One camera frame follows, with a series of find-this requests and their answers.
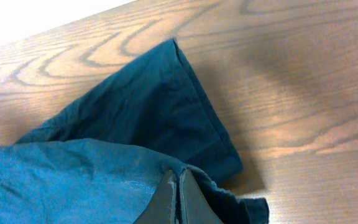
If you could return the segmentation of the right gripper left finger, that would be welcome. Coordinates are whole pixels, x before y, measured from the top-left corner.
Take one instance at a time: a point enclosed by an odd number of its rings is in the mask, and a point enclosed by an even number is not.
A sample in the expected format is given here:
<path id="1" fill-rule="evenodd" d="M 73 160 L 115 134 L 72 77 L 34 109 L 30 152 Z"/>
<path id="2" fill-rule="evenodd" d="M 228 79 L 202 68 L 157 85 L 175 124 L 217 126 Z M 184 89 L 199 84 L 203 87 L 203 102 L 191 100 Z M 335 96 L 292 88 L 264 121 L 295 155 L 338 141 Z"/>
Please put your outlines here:
<path id="1" fill-rule="evenodd" d="M 174 224 L 176 222 L 177 177 L 172 170 L 164 173 L 145 210 L 134 224 Z"/>

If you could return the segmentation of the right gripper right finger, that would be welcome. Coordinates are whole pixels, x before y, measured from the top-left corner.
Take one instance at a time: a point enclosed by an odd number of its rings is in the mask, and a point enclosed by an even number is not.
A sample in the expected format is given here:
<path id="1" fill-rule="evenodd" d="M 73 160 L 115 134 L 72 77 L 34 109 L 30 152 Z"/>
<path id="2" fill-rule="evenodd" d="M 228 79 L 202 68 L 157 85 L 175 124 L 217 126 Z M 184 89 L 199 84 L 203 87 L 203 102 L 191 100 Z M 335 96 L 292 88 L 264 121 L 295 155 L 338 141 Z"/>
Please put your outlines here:
<path id="1" fill-rule="evenodd" d="M 185 224 L 223 224 L 205 199 L 190 170 L 180 175 L 181 221 Z"/>

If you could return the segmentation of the navy blue shorts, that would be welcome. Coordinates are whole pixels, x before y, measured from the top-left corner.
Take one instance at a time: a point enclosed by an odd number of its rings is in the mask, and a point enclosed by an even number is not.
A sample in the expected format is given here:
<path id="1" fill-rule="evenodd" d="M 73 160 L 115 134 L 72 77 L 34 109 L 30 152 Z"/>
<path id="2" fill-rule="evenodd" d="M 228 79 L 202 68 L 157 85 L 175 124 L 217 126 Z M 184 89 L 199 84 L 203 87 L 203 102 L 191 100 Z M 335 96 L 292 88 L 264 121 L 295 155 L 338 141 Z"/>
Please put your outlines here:
<path id="1" fill-rule="evenodd" d="M 264 198 L 220 184 L 241 159 L 176 41 L 127 64 L 0 146 L 0 223 L 134 223 L 164 173 L 190 170 L 223 223 L 268 223 Z"/>

